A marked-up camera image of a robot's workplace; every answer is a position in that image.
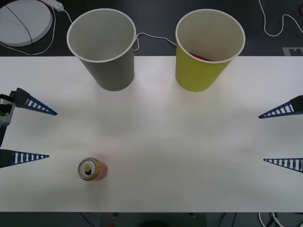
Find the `yellow paper cup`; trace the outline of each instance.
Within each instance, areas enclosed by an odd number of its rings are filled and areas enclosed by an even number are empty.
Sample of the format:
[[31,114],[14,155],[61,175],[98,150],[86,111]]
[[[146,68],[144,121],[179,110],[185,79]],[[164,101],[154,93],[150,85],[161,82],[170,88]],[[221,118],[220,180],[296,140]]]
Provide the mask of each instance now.
[[245,34],[232,16],[215,9],[198,9],[179,21],[176,40],[177,82],[186,90],[203,91],[241,53]]

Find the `white cable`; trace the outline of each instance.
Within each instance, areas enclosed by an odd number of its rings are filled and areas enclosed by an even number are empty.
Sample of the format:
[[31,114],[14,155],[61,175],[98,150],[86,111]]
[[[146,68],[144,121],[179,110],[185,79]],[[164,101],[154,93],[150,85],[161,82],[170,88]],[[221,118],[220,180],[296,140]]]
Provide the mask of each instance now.
[[[54,23],[53,23],[53,37],[54,37],[54,35],[55,35],[55,27],[56,27],[56,15],[55,15],[55,11],[54,11],[54,10],[53,10],[53,16],[54,16]],[[53,37],[52,37],[51,44],[49,44],[49,46],[48,46],[44,51],[42,51],[42,52],[40,52],[40,53],[34,53],[34,54],[32,54],[32,56],[34,56],[34,55],[39,55],[39,54],[42,54],[42,53],[44,53],[45,51],[47,51],[48,48],[50,48],[50,46],[51,46],[52,43],[53,43]],[[5,45],[3,45],[2,43],[0,43],[0,44],[1,44],[1,46],[4,46],[4,47],[6,47],[6,48],[8,48],[8,49],[11,49],[11,50],[14,50],[14,51],[18,51],[18,52],[20,52],[20,53],[24,53],[24,54],[30,56],[29,53],[26,53],[26,52],[23,52],[23,51],[16,50],[16,49],[11,48],[11,47],[9,47],[9,46],[5,46]]]
[[267,31],[266,31],[266,29],[265,29],[265,26],[266,26],[266,17],[265,17],[265,13],[264,13],[264,10],[263,10],[262,5],[261,5],[261,0],[259,0],[259,5],[260,5],[260,7],[261,7],[261,10],[262,10],[262,13],[263,13],[263,17],[264,17],[264,27],[263,27],[263,29],[264,29],[264,32],[265,32],[267,35],[269,35],[269,36],[271,36],[271,37],[276,37],[276,36],[278,36],[278,35],[280,35],[280,34],[282,33],[283,28],[284,28],[284,16],[290,17],[292,20],[294,20],[294,22],[297,24],[298,28],[300,29],[300,31],[301,31],[302,34],[303,34],[303,31],[302,31],[302,29],[300,28],[298,22],[297,22],[292,16],[290,16],[290,15],[288,15],[288,14],[283,14],[283,16],[282,16],[282,28],[281,28],[281,31],[280,31],[278,34],[276,34],[276,35],[271,35],[271,34],[267,33]]
[[137,37],[136,37],[136,40],[137,40],[137,43],[138,43],[138,47],[137,47],[137,49],[135,49],[135,51],[137,51],[137,50],[139,49],[139,47],[140,47],[140,45],[139,45],[139,39],[138,39],[138,36],[140,36],[140,35],[146,35],[146,36],[149,36],[149,37],[155,38],[155,39],[165,39],[165,40],[169,41],[171,44],[177,46],[177,44],[173,43],[173,42],[172,42],[171,40],[169,40],[168,38],[165,38],[165,37],[157,37],[157,36],[153,36],[153,35],[146,34],[146,33],[144,33],[144,32],[140,32],[140,33],[137,35]]
[[260,213],[260,212],[258,213],[258,216],[259,216],[259,221],[260,221],[261,225],[262,225],[263,227],[266,227],[266,225],[263,223],[263,221],[262,221],[262,219],[261,219],[261,213]]
[[272,215],[273,215],[273,218],[274,218],[275,222],[276,222],[280,227],[285,227],[285,226],[281,225],[281,223],[279,222],[279,220],[275,217],[275,214],[274,214],[274,213],[272,213]]
[[65,11],[64,9],[62,9],[62,11],[63,11],[63,12],[65,12],[65,13],[67,14],[68,19],[69,19],[69,20],[70,20],[70,22],[72,23],[71,17],[70,17],[70,15],[68,14],[68,12],[67,12],[67,11]]

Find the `power strip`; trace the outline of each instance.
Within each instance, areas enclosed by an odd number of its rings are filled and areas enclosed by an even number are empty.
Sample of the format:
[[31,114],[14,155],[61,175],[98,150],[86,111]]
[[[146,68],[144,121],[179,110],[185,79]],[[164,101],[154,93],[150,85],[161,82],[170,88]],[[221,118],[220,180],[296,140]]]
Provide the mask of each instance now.
[[63,4],[56,1],[56,0],[39,0],[40,2],[43,2],[45,5],[52,7],[53,9],[57,10],[58,12],[61,12],[64,10]]

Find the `orange can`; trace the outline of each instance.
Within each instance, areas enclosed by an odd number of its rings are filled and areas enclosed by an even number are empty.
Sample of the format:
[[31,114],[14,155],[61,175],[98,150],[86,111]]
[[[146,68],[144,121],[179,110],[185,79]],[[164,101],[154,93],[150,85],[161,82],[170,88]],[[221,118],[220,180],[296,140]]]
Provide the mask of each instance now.
[[78,166],[78,174],[82,180],[102,180],[108,172],[107,165],[93,157],[82,160]]

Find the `dark floor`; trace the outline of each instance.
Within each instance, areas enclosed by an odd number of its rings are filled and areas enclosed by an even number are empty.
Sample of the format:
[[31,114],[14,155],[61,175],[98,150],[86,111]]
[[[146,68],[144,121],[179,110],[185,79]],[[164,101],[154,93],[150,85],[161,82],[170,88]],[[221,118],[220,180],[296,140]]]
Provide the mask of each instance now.
[[[142,223],[147,220],[161,221],[166,227],[219,227],[222,213],[195,214],[187,213],[119,213],[112,219],[112,213],[83,213],[95,227],[146,227]],[[227,213],[221,227],[232,227],[234,213]],[[303,215],[279,213],[279,221],[286,227],[299,226]],[[264,223],[269,222],[268,213],[262,213]],[[3,227],[91,227],[79,213],[0,213],[0,226]],[[257,213],[238,213],[234,227],[261,227]]]
[[[0,7],[13,0],[0,1]],[[246,34],[246,45],[242,56],[284,56],[283,47],[302,47],[303,34],[295,22],[286,17],[284,31],[278,37],[267,36],[263,31],[263,15],[258,0],[59,0],[74,20],[81,14],[98,8],[113,8],[126,13],[136,26],[137,32],[164,36],[172,41],[178,21],[188,12],[196,9],[217,9],[236,18]],[[303,27],[303,17],[299,13],[302,0],[261,0],[266,17],[267,31],[277,34],[282,25],[284,13],[294,17]],[[70,26],[67,15],[57,12],[57,25],[53,45],[41,56],[72,56],[66,44],[66,34]],[[33,53],[43,51],[52,39],[52,30],[34,44]],[[30,52],[30,47],[20,50]],[[175,55],[176,47],[165,40],[140,37],[140,49],[136,55]],[[0,46],[0,56],[24,56]]]

